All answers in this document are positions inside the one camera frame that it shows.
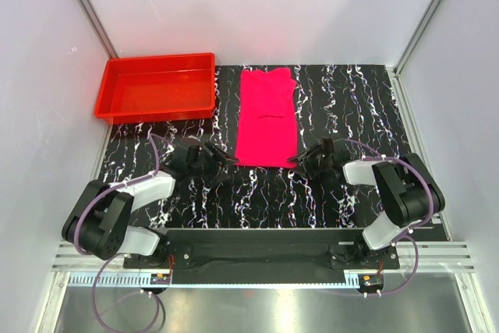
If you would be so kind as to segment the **pink t shirt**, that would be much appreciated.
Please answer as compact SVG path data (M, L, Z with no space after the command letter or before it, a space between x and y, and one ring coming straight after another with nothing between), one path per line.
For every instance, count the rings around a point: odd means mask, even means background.
M289 68L242 72L235 148L238 166L295 167L290 161L298 154L295 88Z

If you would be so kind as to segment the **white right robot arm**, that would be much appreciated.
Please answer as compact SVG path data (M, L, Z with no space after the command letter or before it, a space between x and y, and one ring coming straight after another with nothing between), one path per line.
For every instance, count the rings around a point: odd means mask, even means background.
M415 228L425 225L445 208L435 179L416 153L388 157L356 140L324 138L288 159L300 177L330 177L342 185L374 186L382 213L342 253L331 259L343 264L372 267L388 249Z

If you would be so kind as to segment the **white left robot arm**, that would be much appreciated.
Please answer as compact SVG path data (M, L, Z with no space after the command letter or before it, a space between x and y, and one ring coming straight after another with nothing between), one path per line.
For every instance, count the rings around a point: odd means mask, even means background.
M62 238L82 255L110 260L118 254L140 255L151 267L168 259L168 248L149 228L132 226L131 214L171 197L187 179L202 178L212 186L228 180L224 167L239 160L211 142L183 140L174 146L165 165L135 179L111 184L90 181L62 226Z

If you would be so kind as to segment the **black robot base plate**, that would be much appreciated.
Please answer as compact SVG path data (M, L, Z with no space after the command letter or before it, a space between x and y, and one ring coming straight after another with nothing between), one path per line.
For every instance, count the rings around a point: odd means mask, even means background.
M171 270L175 286L332 285L344 271L398 270L396 249L359 247L355 228L169 229L151 258L128 269Z

